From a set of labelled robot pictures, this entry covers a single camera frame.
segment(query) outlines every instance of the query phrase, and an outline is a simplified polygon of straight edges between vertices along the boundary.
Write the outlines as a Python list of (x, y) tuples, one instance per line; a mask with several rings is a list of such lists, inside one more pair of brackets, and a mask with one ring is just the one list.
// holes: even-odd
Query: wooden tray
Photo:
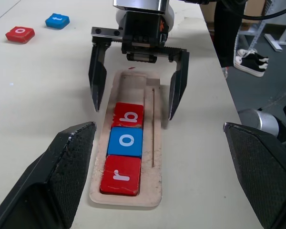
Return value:
[[(144, 105), (140, 191), (135, 197), (100, 192), (114, 107), (117, 102)], [(140, 207), (158, 206), (162, 198), (160, 79), (154, 73), (117, 73), (111, 89), (95, 159), (90, 198), (100, 204)]]

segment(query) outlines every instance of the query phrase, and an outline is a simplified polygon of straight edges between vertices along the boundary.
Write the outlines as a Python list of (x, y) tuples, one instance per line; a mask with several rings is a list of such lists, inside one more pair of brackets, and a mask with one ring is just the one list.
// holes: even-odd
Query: block on table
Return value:
[(107, 157), (100, 190), (107, 194), (136, 196), (139, 192), (141, 160), (137, 157)]
[(116, 103), (112, 127), (137, 127), (142, 128), (144, 106), (138, 104)]
[(34, 29), (27, 27), (15, 26), (11, 31), (5, 34), (6, 38), (11, 42), (27, 43), (35, 36)]
[(45, 22), (48, 27), (61, 30), (70, 23), (70, 19), (68, 16), (54, 13)]
[(108, 155), (142, 155), (143, 131), (140, 128), (113, 127), (111, 129)]

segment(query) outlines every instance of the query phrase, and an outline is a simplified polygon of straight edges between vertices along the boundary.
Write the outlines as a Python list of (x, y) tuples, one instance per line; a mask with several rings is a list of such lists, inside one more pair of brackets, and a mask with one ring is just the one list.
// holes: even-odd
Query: red block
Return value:
[(136, 196), (139, 192), (141, 159), (130, 156), (107, 157), (100, 190), (107, 194)]
[(142, 128), (144, 106), (137, 104), (117, 103), (113, 114), (112, 127), (137, 127)]
[(9, 31), (5, 36), (11, 42), (18, 42), (25, 44), (33, 36), (35, 36), (35, 32), (34, 29), (32, 28), (16, 26), (11, 31)]

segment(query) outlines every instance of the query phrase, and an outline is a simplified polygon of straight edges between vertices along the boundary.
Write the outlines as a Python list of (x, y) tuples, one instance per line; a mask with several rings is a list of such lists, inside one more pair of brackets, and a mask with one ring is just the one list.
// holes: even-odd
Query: cable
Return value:
[(265, 16), (256, 16), (256, 17), (247, 16), (247, 15), (244, 15), (244, 14), (237, 12), (237, 10), (235, 9), (235, 0), (222, 0), (222, 2), (227, 7), (227, 9), (230, 10), (235, 15), (237, 15), (243, 19), (248, 19), (248, 20), (253, 20), (253, 21), (267, 20), (267, 19), (271, 19), (271, 18), (281, 16), (281, 15), (286, 13), (286, 9), (285, 9), (285, 10), (282, 10), (280, 12), (270, 14), (270, 15), (265, 15)]
[[(220, 0), (183, 0), (183, 1), (206, 5), (206, 4), (209, 4), (210, 2), (216, 2), (216, 1), (220, 1)], [(286, 13), (286, 9), (285, 9), (285, 10), (282, 10), (280, 12), (270, 14), (270, 15), (265, 15), (265, 16), (256, 16), (256, 17), (255, 16), (248, 16), (248, 15), (244, 15), (242, 13), (239, 13), (238, 10), (236, 9), (237, 5), (245, 4), (245, 2), (247, 2), (248, 0), (221, 0), (221, 1), (227, 7), (227, 9), (229, 11), (231, 11), (232, 13), (237, 15), (238, 17), (241, 17), (243, 19), (253, 20), (253, 21), (267, 20), (267, 19), (271, 19), (271, 18), (281, 16), (281, 15)]]

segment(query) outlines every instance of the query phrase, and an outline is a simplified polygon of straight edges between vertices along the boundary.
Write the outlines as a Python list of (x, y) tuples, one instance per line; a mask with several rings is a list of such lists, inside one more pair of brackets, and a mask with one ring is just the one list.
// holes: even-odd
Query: person's leg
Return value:
[[(244, 13), (245, 4), (238, 6)], [(222, 67), (233, 66), (234, 46), (242, 19), (230, 12), (220, 1), (216, 4), (214, 16), (214, 47)]]

